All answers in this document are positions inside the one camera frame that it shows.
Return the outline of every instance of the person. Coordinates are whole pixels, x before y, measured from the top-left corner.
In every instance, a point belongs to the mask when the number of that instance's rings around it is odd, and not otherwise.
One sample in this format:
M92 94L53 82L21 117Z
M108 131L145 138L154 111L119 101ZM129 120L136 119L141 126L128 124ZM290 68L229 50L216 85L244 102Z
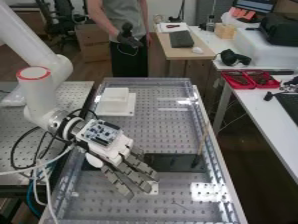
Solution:
M88 13L109 34L112 72L115 77L148 77L148 47L152 38L146 0L88 0ZM123 26L131 23L132 37Z

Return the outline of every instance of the monitor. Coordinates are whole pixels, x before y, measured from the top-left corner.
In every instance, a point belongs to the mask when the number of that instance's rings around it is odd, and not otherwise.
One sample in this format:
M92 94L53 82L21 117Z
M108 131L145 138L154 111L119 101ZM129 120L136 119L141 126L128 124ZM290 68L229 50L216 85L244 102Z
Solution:
M273 12L277 0L234 0L234 7L266 14Z

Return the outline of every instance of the white robotic arm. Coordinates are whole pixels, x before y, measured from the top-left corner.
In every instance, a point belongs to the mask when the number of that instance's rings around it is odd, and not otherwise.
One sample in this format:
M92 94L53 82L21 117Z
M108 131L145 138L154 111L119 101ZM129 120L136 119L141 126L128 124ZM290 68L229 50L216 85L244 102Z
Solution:
M123 130L101 120L85 122L57 107L55 90L72 73L72 63L64 56L55 55L3 0L0 38L32 66L17 73L27 102L25 118L55 136L77 142L85 150L89 164L101 169L128 199L133 197L133 192L115 171L144 192L150 193L149 180L158 181L158 175L132 153L133 140L124 135Z

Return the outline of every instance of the keyboard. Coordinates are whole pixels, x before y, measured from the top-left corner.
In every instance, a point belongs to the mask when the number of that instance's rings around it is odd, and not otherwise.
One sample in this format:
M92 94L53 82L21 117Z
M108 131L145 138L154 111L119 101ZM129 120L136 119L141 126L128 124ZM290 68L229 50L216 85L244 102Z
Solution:
M185 30L170 33L170 45L173 48L193 47L194 42L189 31Z
M298 94L277 94L276 95L284 109L290 115L293 121L298 125Z

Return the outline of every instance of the robotic hand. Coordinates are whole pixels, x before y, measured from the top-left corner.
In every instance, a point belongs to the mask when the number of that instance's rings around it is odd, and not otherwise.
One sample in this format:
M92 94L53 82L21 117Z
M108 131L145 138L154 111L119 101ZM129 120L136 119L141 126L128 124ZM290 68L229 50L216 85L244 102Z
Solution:
M133 25L131 23L123 25L123 32L119 33L117 41L132 46L132 48L144 47L142 43L133 37L132 29Z
M120 127L95 119L85 123L79 117L68 117L60 126L61 137L65 140L75 137L77 145L87 151L87 161L101 169L108 181L129 200L133 192L115 171L124 174L145 193L150 193L149 180L158 181L158 174L132 152L133 140L124 135Z

